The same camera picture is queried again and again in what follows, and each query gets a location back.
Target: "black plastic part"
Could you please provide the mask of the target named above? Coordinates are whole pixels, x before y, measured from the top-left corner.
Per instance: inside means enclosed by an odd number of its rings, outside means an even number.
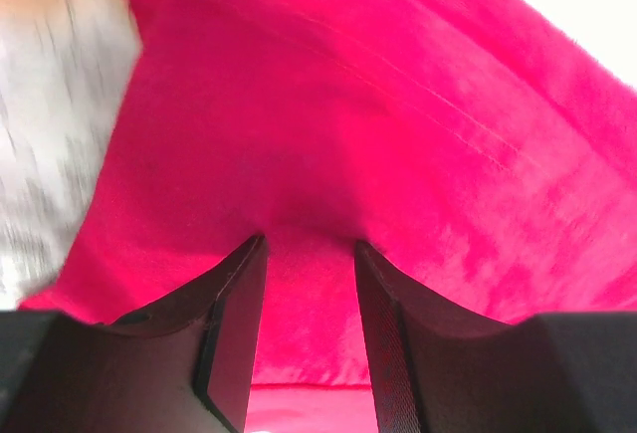
[[[0,314],[0,432],[243,431],[266,257],[251,238],[108,327]]]
[[[637,315],[504,325],[366,243],[355,270],[380,433],[637,432]]]

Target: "red towel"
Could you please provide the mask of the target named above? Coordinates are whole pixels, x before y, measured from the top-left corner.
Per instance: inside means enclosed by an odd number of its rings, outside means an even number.
[[[368,392],[357,238],[503,321],[637,307],[637,96],[523,1],[130,1],[94,202],[28,307],[109,322],[265,233],[254,383],[293,393],[249,425],[276,433],[373,430],[294,393]]]

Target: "red cloth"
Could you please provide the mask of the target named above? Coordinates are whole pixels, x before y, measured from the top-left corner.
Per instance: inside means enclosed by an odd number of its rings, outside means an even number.
[[[130,1],[94,202],[28,307],[109,322],[261,231],[254,382],[365,386],[356,238],[503,321],[637,306],[637,97],[521,0]]]

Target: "pink fabric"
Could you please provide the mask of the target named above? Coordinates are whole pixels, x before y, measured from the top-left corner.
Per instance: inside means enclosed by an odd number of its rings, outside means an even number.
[[[521,0],[130,1],[97,193],[28,307],[109,322],[261,231],[254,382],[327,386],[369,384],[356,238],[503,321],[637,307],[637,97]]]

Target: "tan blurry object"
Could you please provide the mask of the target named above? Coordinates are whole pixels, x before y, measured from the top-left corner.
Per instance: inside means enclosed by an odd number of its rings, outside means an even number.
[[[0,0],[0,308],[57,278],[137,51],[125,0]]]

